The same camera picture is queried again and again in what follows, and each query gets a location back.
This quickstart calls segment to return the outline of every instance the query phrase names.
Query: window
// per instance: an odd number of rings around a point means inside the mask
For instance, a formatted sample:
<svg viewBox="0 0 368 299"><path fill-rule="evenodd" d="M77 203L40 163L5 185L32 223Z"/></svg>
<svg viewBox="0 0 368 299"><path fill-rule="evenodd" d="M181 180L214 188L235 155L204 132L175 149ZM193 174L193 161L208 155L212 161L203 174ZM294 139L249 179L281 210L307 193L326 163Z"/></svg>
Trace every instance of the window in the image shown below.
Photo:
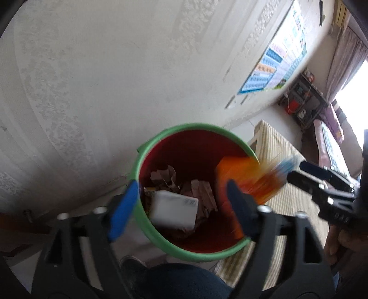
<svg viewBox="0 0 368 299"><path fill-rule="evenodd" d="M363 148L364 129L368 129L367 78L368 62L364 61L351 81L336 95L336 100L357 136L361 148Z"/></svg>

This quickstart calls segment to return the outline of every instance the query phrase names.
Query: blurred orange object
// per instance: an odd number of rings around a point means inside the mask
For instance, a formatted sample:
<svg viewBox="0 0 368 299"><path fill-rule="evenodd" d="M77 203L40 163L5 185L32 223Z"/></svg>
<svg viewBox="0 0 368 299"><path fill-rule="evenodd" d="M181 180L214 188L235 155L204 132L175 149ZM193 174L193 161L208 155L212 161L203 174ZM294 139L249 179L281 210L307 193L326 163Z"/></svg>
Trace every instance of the blurred orange object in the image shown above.
<svg viewBox="0 0 368 299"><path fill-rule="evenodd" d="M236 215L227 199L226 185L234 180L240 190L254 197L257 204L264 204L285 184L274 171L274 167L250 157L224 157L216 167L217 203L219 210L231 219L233 234L236 239L244 237Z"/></svg>

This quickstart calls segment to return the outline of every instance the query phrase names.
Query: colorful educational poster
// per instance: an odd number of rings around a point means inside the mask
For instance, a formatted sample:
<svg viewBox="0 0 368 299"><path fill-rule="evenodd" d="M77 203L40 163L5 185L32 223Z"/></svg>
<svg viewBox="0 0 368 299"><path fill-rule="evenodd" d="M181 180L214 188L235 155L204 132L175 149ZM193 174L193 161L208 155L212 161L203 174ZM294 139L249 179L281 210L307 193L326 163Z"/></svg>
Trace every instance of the colorful educational poster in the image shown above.
<svg viewBox="0 0 368 299"><path fill-rule="evenodd" d="M262 58L238 94L284 86L307 53L304 22L295 0Z"/></svg>

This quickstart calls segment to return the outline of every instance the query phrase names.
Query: person's leg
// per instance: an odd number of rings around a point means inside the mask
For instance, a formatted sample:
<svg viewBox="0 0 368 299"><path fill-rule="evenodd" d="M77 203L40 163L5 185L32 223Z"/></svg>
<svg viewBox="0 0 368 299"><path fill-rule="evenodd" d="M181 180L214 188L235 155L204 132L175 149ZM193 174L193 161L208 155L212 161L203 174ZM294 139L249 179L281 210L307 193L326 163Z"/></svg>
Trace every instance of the person's leg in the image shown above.
<svg viewBox="0 0 368 299"><path fill-rule="evenodd" d="M132 289L144 299L226 299L232 291L216 275L193 265L162 264L145 271L138 268L140 274Z"/></svg>

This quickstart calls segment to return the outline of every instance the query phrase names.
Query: shoe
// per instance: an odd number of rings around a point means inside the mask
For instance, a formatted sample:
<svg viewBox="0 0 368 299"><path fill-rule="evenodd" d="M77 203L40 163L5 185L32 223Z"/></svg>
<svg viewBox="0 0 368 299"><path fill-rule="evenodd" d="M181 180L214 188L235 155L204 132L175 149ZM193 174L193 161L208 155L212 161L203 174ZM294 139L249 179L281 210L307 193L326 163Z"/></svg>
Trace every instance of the shoe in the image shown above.
<svg viewBox="0 0 368 299"><path fill-rule="evenodd" d="M127 287L134 292L134 285L147 271L147 266L134 256L124 256L119 262L120 271Z"/></svg>

